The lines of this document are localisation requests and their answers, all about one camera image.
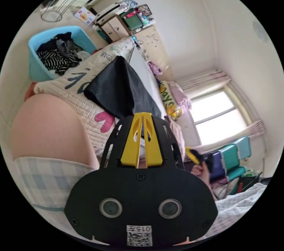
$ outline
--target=pink sticker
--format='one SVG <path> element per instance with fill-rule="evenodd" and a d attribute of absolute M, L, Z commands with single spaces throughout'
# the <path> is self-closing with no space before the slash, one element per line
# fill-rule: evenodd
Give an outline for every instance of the pink sticker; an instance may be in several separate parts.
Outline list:
<path fill-rule="evenodd" d="M 114 123 L 114 117 L 109 113 L 107 113 L 106 111 L 104 111 L 95 115 L 95 121 L 96 122 L 105 121 L 103 126 L 101 127 L 101 132 L 106 133 L 111 129 L 112 124 Z"/>

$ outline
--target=picture frame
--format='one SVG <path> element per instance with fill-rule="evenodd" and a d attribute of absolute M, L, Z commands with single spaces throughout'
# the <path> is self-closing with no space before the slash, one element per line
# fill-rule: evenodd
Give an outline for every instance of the picture frame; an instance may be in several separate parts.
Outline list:
<path fill-rule="evenodd" d="M 150 10 L 150 8 L 148 7 L 147 4 L 144 4 L 144 5 L 139 6 L 138 9 L 141 11 L 141 13 L 142 13 L 143 15 L 145 15 L 145 16 L 147 16 L 147 17 L 150 16 L 150 15 L 152 15 L 152 12 L 151 12 L 151 10 Z"/>

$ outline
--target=leg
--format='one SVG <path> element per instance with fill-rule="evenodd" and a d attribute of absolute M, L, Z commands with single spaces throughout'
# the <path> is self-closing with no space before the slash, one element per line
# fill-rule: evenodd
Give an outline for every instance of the leg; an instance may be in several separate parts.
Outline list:
<path fill-rule="evenodd" d="M 11 150 L 13 159 L 46 157 L 99 167 L 79 116 L 66 102 L 48 94 L 32 96 L 20 108 L 12 126 Z"/>

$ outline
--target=hand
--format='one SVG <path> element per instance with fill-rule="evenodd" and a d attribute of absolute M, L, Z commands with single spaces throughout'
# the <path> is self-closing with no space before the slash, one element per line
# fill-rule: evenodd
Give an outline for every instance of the hand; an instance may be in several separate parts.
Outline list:
<path fill-rule="evenodd" d="M 204 161 L 201 164 L 194 165 L 191 173 L 200 178 L 207 186 L 210 186 L 210 173 Z"/>

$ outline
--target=camera lens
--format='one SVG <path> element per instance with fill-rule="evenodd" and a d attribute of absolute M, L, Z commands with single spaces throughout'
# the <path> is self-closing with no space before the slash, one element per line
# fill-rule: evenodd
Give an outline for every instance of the camera lens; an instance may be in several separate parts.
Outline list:
<path fill-rule="evenodd" d="M 122 213 L 122 205 L 116 199 L 107 198 L 100 203 L 100 211 L 108 218 L 116 218 Z"/>
<path fill-rule="evenodd" d="M 159 214 L 163 218 L 171 219 L 177 217 L 181 212 L 181 204 L 174 199 L 167 199 L 159 206 Z"/>

